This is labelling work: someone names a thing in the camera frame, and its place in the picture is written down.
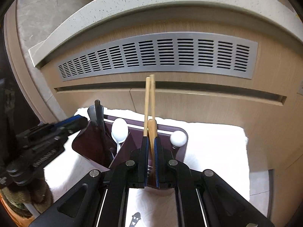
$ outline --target wooden chopstick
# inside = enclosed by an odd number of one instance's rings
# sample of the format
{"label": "wooden chopstick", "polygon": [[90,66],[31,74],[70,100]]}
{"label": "wooden chopstick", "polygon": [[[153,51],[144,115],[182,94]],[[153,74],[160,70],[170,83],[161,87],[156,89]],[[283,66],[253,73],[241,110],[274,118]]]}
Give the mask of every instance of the wooden chopstick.
{"label": "wooden chopstick", "polygon": [[151,116],[152,119],[155,119],[155,88],[156,88],[156,83],[155,83],[155,75],[151,74],[149,75],[150,79],[151,79]]}
{"label": "wooden chopstick", "polygon": [[152,119],[148,120],[148,136],[151,148],[151,155],[153,161],[153,168],[151,170],[151,175],[155,172],[155,138],[158,136],[157,133],[157,122],[155,119],[155,75],[149,76],[151,79],[150,88],[150,99],[151,99],[151,116]]}
{"label": "wooden chopstick", "polygon": [[150,91],[150,77],[146,78],[145,81],[145,104],[144,104],[144,130],[143,130],[143,136],[147,136],[148,131],[148,108],[149,108],[149,91]]}

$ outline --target blue gripper pad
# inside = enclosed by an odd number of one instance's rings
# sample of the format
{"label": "blue gripper pad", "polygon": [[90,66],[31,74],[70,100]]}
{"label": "blue gripper pad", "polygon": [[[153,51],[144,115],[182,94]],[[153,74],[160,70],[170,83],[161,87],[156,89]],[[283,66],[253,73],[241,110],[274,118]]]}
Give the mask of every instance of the blue gripper pad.
{"label": "blue gripper pad", "polygon": [[159,182],[159,155],[158,155],[158,148],[157,148],[157,138],[154,140],[154,149],[155,149],[155,172],[156,172],[156,187],[160,186]]}
{"label": "blue gripper pad", "polygon": [[147,186],[147,169],[148,169],[148,147],[149,147],[149,140],[146,139],[146,146],[145,146],[145,175],[144,175],[144,186]]}

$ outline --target vent slot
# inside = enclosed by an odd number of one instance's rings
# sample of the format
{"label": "vent slot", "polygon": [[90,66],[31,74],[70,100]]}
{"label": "vent slot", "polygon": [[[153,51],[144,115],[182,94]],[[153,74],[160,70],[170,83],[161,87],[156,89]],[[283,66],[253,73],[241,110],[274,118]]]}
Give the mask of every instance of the vent slot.
{"label": "vent slot", "polygon": [[124,67],[122,54],[119,46],[114,46],[109,48],[109,53],[114,65],[114,68]]}
{"label": "vent slot", "polygon": [[249,58],[249,46],[237,44],[234,70],[246,72]]}
{"label": "vent slot", "polygon": [[69,71],[69,67],[67,66],[67,64],[63,63],[62,66],[63,66],[64,72],[66,74],[66,77],[71,77],[72,75],[71,75],[71,73]]}
{"label": "vent slot", "polygon": [[88,59],[89,59],[89,62],[91,64],[93,71],[94,72],[100,71],[101,68],[99,66],[99,62],[97,60],[96,53],[92,52],[90,54],[87,54],[87,56],[88,56]]}
{"label": "vent slot", "polygon": [[124,44],[122,46],[127,66],[139,66],[135,43]]}
{"label": "vent slot", "polygon": [[112,67],[106,49],[98,50],[97,54],[100,60],[102,70],[111,69]]}
{"label": "vent slot", "polygon": [[85,73],[91,72],[91,68],[90,68],[89,63],[87,61],[86,55],[80,56],[80,61],[81,61],[81,64],[83,66],[84,72]]}
{"label": "vent slot", "polygon": [[213,67],[214,64],[214,41],[198,39],[198,66]]}
{"label": "vent slot", "polygon": [[181,66],[194,65],[194,40],[192,38],[178,38],[178,59]]}
{"label": "vent slot", "polygon": [[65,71],[63,69],[63,66],[59,65],[58,68],[59,68],[59,71],[61,73],[62,78],[66,78],[66,74],[65,74]]}
{"label": "vent slot", "polygon": [[76,67],[77,74],[79,74],[79,75],[83,74],[84,72],[83,72],[83,69],[82,69],[81,64],[79,62],[79,59],[78,58],[73,59],[73,63],[74,63],[74,66]]}
{"label": "vent slot", "polygon": [[56,67],[63,81],[127,72],[199,72],[251,79],[258,43],[204,32],[119,39],[76,53]]}
{"label": "vent slot", "polygon": [[158,39],[158,53],[160,59],[160,65],[174,65],[175,55],[172,39]]}
{"label": "vent slot", "polygon": [[139,42],[139,48],[143,66],[155,66],[156,56],[153,41]]}
{"label": "vent slot", "polygon": [[75,69],[74,64],[72,63],[71,60],[69,62],[67,62],[67,65],[69,66],[69,70],[71,71],[72,75],[73,76],[77,75],[76,69]]}
{"label": "vent slot", "polygon": [[217,67],[231,68],[233,43],[218,41]]}

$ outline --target countertop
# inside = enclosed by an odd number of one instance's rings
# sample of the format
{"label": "countertop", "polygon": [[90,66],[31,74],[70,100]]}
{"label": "countertop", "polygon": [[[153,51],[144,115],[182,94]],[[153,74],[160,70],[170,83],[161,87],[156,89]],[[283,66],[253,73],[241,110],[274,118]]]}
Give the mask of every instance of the countertop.
{"label": "countertop", "polygon": [[303,42],[301,20],[277,0],[94,0],[65,20],[45,41],[30,48],[32,62],[36,66],[73,36],[118,15],[170,4],[213,5],[240,10],[281,27]]}

